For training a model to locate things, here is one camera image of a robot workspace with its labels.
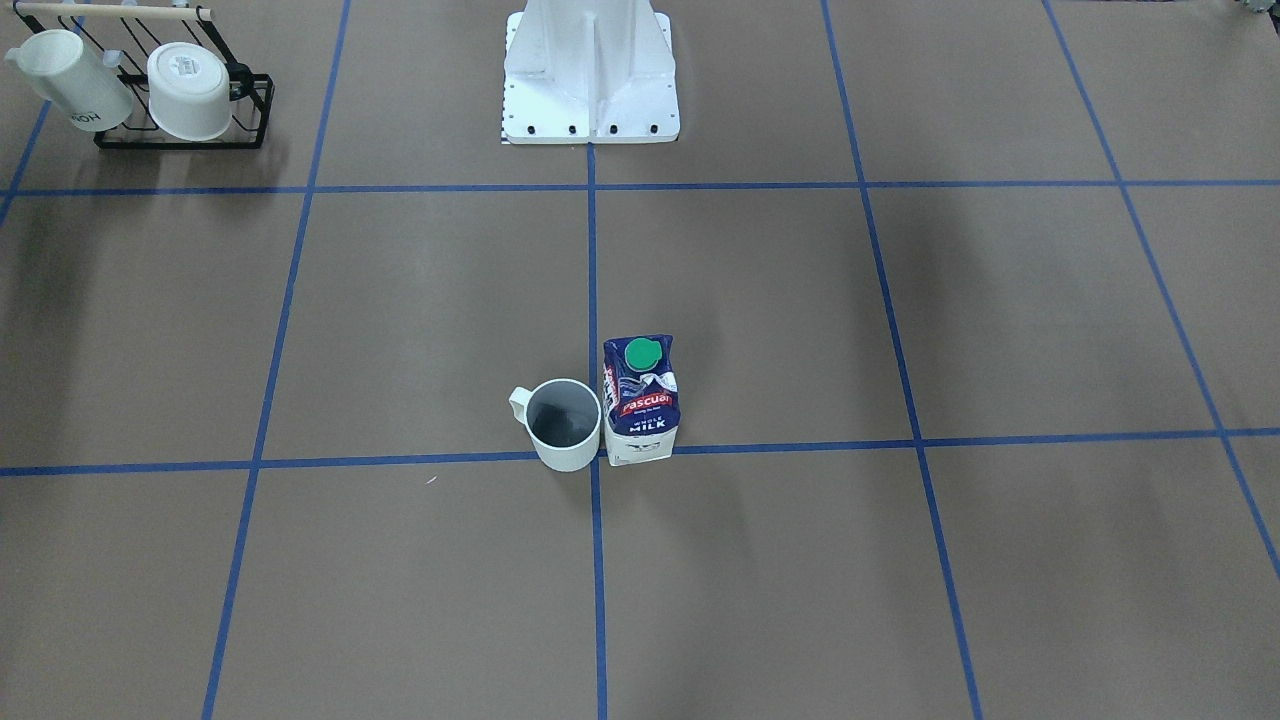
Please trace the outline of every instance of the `black metal rack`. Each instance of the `black metal rack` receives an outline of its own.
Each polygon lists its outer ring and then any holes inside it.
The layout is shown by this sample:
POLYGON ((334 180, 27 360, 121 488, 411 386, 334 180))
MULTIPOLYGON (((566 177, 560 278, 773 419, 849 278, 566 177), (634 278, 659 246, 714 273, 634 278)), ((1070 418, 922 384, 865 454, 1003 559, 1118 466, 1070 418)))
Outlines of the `black metal rack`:
MULTIPOLYGON (((63 5, 49 3, 49 5, 56 5, 58 8, 58 24, 64 29, 74 28, 86 38, 88 38, 101 53, 106 53, 108 49, 102 46, 97 38, 84 27, 82 18, 78 18, 77 5, 63 5), (65 18, 72 18, 72 24, 67 23, 65 18)), ((23 23, 33 33, 44 32, 45 26, 38 18, 31 14, 23 14, 19 9, 19 0, 13 0, 12 8, 14 14, 22 19, 23 23)), ((232 49, 223 40, 221 33, 214 24, 212 19, 205 19, 205 6, 197 5, 195 8, 195 26, 200 28, 200 33, 192 27, 192 22, 186 19, 175 20, 182 24, 191 36, 192 41, 201 47, 205 47, 207 41, 218 53, 221 55, 224 64, 227 65, 227 73, 230 77, 230 86, 228 87, 229 99, 234 104, 232 110, 233 129, 229 129, 229 137, 223 136, 215 140, 206 141, 189 141, 180 140, 164 132, 155 119, 151 118, 151 111, 147 108, 147 74, 146 69, 138 64, 138 61, 129 54, 128 50, 120 50, 122 61, 116 67, 119 72, 119 79, 122 83, 128 86, 129 91, 137 99, 137 106, 134 109, 134 115, 131 115, 120 126, 100 131, 93 135, 93 143, 104 150, 256 150, 262 146, 262 141, 266 140, 266 127, 271 118, 271 101, 275 97, 275 82, 271 76, 265 73, 255 73, 248 68, 248 65, 238 61, 232 49), (125 64, 133 68, 134 72, 128 72, 125 64)), ((143 58, 147 58, 156 47, 164 45, 160 38, 151 31, 150 27, 141 18, 115 18, 123 26, 125 32, 137 45, 138 50, 142 53, 143 58), (147 45, 138 37, 138 32, 145 33, 146 37, 154 44, 148 50, 147 45)))

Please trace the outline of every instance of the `wooden handle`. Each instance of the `wooden handle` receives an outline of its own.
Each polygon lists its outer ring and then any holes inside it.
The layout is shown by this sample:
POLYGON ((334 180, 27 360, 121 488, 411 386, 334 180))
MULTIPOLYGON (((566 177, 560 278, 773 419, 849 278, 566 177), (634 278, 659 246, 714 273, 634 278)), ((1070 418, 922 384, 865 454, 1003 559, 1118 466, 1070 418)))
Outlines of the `wooden handle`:
POLYGON ((140 20, 205 20, 214 22, 209 8, 148 8, 146 5, 72 5, 69 3, 14 3, 19 15, 67 18, 127 18, 140 20))

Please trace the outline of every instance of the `grid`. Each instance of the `grid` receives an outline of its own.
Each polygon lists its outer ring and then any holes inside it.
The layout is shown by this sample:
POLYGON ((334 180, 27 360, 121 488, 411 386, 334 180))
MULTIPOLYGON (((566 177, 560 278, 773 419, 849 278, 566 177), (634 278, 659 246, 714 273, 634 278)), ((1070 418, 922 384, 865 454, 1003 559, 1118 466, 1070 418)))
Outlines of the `grid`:
MULTIPOLYGON (((248 459, 227 459, 219 461, 192 461, 192 462, 136 462, 136 464, 99 464, 99 465, 51 465, 51 466, 10 466, 0 468, 0 478, 14 477, 54 477, 54 475, 82 475, 82 474, 124 474, 124 473, 177 473, 177 471, 214 471, 237 470, 247 471, 243 505, 239 525, 236 534, 236 546, 230 570, 227 579, 223 612, 219 623, 218 639, 211 659, 209 685, 205 696, 202 717, 214 716, 215 701, 218 697, 219 679, 221 674, 223 653, 227 646, 227 637, 232 628, 233 611, 239 579, 239 569, 244 555, 244 543, 251 527, 253 498, 257 486, 259 473, 266 469, 298 469, 298 468, 347 468, 347 466, 375 466, 375 465, 431 465, 451 462, 502 462, 535 460, 531 451, 525 452, 475 452, 475 454, 425 454, 425 455, 385 455, 385 456, 347 456, 347 457, 264 457, 268 428, 271 419, 275 386, 280 370, 280 359, 288 336, 289 315, 292 309, 293 290, 298 277, 298 266, 306 242, 307 228, 311 214, 312 200, 316 195, 324 193, 436 193, 436 192, 581 192, 585 196, 588 219, 588 297, 589 297, 589 347, 588 347, 588 373, 590 384, 596 384, 598 369, 598 275, 596 275, 596 200, 602 192, 617 191, 718 191, 718 190, 856 190, 861 201, 861 210, 865 218, 867 229, 870 237, 872 254, 874 256, 876 273, 879 282, 879 291, 884 306, 884 318, 892 340, 893 355, 901 383, 902 401, 906 407, 910 423, 911 437, 897 439, 850 439, 847 442, 799 442, 799 443, 753 443, 753 445, 704 445, 681 446, 676 448, 678 455, 717 455, 717 454, 771 454, 771 452, 858 452, 870 450, 914 450, 920 482, 928 502, 929 518, 933 528, 934 542, 940 569, 946 584, 947 601, 951 610, 951 619, 955 630, 955 641, 960 655, 965 685, 969 694, 973 716, 983 716, 983 706, 979 687, 974 676, 973 664, 969 655, 969 646, 965 634, 964 614, 961 601, 956 591, 956 583, 951 571, 951 562, 947 551, 946 533, 943 529, 943 512, 938 507, 933 489, 933 480, 929 469, 928 451, 942 447, 975 447, 975 446, 1011 446, 1011 445, 1066 445, 1066 443, 1106 443, 1106 442, 1169 442, 1183 439, 1217 439, 1221 445, 1231 471, 1239 486, 1240 495, 1245 500, 1253 521, 1257 527, 1258 538, 1270 557, 1272 569, 1280 578, 1280 556, 1272 536, 1258 509, 1248 478, 1240 466, 1233 447, 1234 438, 1245 437, 1280 437, 1280 427, 1228 427, 1219 414, 1217 405, 1201 369, 1199 360, 1184 328, 1181 316, 1170 293, 1158 259, 1147 238, 1143 222, 1138 209, 1130 197, 1132 187, 1280 187, 1280 178, 1274 179, 1194 179, 1194 178, 1165 178, 1165 179, 1128 179, 1112 152, 1103 124, 1093 106, 1084 79, 1076 67, 1071 47, 1066 35, 1059 23, 1051 0, 1042 0, 1046 22, 1053 29, 1053 35, 1060 45, 1062 56, 1070 74, 1079 91, 1098 143, 1106 156, 1112 179, 1080 181, 1080 179, 983 179, 983 181, 870 181, 863 167, 863 152, 859 145, 859 133, 855 118, 858 117, 858 99, 850 97, 847 83, 844 77, 840 61, 840 47, 831 17, 828 0, 819 0, 826 23, 827 44, 829 47, 832 69, 836 77, 836 91, 840 96, 840 105, 844 111, 844 120, 849 136, 849 149, 856 179, 851 182, 721 182, 721 183, 604 183, 596 179, 596 152, 594 146, 586 149, 586 182, 585 183, 549 183, 549 184, 320 184, 320 161, 324 154, 325 135, 329 124, 329 114, 334 90, 338 83, 343 45, 347 33, 348 19, 352 13, 352 1, 344 0, 342 15, 338 26, 337 41, 333 47, 332 64, 328 76, 320 124, 316 132, 311 154, 310 173, 305 186, 262 186, 262 187, 169 187, 169 188, 65 188, 65 190, 24 190, 22 187, 23 174, 28 167, 37 138, 47 119, 49 104, 41 108, 40 114, 28 137, 26 149, 10 178, 0 205, 0 225, 5 222, 15 199, 19 197, 72 197, 72 196, 161 196, 161 195, 256 195, 278 193, 298 195, 302 199, 301 215, 297 224, 297 234, 293 243, 292 259, 288 277, 285 279, 284 300, 279 311, 279 323, 275 332, 270 369, 268 372, 266 387, 262 395, 261 414, 252 456, 248 459), (908 368, 902 341, 895 313, 892 283, 877 232, 876 209, 872 201, 872 190, 881 188, 991 188, 991 187, 1102 187, 1116 190, 1128 210, 1133 232, 1140 245, 1146 260, 1149 265, 1151 275, 1160 291, 1161 301, 1167 311, 1180 341, 1187 363, 1189 364, 1204 406, 1212 419, 1211 428, 1188 428, 1181 430, 1151 430, 1151 432, 1117 432, 1117 433, 1075 433, 1075 434, 1027 434, 1027 436, 982 436, 982 437, 927 437, 920 429, 920 420, 916 413, 915 397, 911 388, 911 375, 908 368)), ((600 466, 598 455, 590 465, 590 495, 591 495, 591 520, 593 520, 593 551, 594 551, 594 579, 595 579, 595 635, 596 635, 596 702, 598 715, 604 719, 608 715, 608 670, 605 664, 605 564, 604 539, 607 528, 602 521, 600 503, 600 466)))

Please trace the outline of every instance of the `white plastic stand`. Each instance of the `white plastic stand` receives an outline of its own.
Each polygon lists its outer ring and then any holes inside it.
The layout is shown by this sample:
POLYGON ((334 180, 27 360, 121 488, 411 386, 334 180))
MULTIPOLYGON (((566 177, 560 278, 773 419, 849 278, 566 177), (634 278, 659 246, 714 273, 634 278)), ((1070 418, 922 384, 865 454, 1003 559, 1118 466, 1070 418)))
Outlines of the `white plastic stand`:
POLYGON ((671 142, 671 19, 649 0, 529 0, 507 19, 502 136, 516 145, 671 142))

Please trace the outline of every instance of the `cup on rack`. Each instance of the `cup on rack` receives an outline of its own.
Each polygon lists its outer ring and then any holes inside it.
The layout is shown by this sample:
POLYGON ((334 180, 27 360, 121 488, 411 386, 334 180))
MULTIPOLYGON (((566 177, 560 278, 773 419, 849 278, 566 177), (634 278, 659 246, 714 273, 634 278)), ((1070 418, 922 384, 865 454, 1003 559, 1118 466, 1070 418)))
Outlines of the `cup on rack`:
POLYGON ((37 32, 5 53, 4 60, 79 129, 111 129, 133 113, 129 88, 74 32, 37 32))
POLYGON ((151 119, 189 141, 212 140, 232 124, 230 76, 211 51, 169 42, 147 58, 151 119))
POLYGON ((538 457, 552 470, 572 473, 591 464, 600 450, 600 401, 591 388, 568 378, 547 380, 511 393, 516 420, 529 430, 538 457))

